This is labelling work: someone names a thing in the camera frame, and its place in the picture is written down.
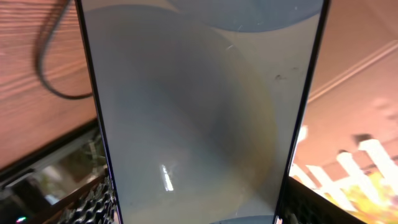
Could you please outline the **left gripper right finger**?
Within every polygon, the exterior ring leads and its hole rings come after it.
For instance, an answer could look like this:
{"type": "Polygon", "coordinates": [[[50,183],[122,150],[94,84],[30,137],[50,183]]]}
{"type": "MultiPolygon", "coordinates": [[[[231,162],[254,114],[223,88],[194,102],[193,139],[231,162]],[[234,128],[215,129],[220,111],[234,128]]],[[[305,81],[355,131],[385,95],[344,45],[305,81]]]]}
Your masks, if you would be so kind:
{"type": "Polygon", "coordinates": [[[364,224],[291,177],[282,196],[279,217],[283,224],[364,224]]]}

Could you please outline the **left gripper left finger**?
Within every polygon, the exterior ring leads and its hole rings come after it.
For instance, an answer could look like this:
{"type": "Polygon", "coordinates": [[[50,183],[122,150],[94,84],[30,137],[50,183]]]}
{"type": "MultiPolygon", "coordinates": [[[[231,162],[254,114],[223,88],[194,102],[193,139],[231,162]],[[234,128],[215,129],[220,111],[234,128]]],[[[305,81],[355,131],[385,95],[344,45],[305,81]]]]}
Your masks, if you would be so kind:
{"type": "Polygon", "coordinates": [[[116,197],[109,177],[105,177],[79,199],[76,208],[65,210],[57,224],[113,224],[115,213],[116,197]]]}

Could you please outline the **Galaxy smartphone with blue screen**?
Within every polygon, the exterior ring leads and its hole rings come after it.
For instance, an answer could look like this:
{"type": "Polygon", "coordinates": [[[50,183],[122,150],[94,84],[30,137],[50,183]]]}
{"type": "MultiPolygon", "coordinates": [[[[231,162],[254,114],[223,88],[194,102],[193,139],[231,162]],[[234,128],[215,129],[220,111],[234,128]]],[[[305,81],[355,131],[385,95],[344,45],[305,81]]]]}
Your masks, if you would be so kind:
{"type": "Polygon", "coordinates": [[[276,221],[329,5],[76,2],[121,223],[276,221]]]}

